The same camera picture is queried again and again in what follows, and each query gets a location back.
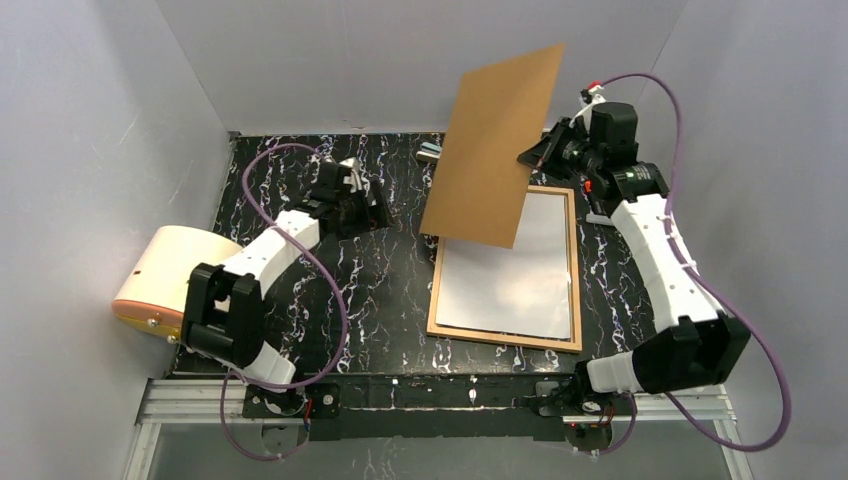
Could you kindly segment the brown cardboard backing board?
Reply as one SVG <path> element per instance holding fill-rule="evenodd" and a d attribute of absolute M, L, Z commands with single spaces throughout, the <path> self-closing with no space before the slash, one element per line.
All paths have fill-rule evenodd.
<path fill-rule="evenodd" d="M 541 138 L 564 50 L 555 44 L 463 75 L 421 233 L 513 246 L 532 172 L 517 157 Z"/>

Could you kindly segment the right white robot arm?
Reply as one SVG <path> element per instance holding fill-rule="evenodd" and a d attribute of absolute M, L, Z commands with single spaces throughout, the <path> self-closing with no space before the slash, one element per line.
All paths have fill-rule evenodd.
<path fill-rule="evenodd" d="M 637 126 L 630 104 L 589 104 L 517 158 L 557 179 L 582 179 L 591 211 L 609 218 L 630 249 L 653 308 L 654 336 L 576 367 L 568 387 L 581 398 L 721 384 L 750 339 L 692 279 L 695 263 L 685 246 L 671 246 L 678 230 L 666 209 L 670 190 L 656 165 L 638 160 Z"/>

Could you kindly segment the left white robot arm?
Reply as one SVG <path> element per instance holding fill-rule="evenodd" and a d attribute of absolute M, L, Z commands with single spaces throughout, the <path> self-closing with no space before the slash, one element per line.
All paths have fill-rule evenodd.
<path fill-rule="evenodd" d="M 271 392 L 285 391 L 296 368 L 265 338 L 270 287 L 300 257 L 311 258 L 322 238 L 349 239 L 390 223 L 380 181 L 358 159 L 321 161 L 306 195 L 288 202 L 258 237 L 191 271 L 180 344 Z"/>

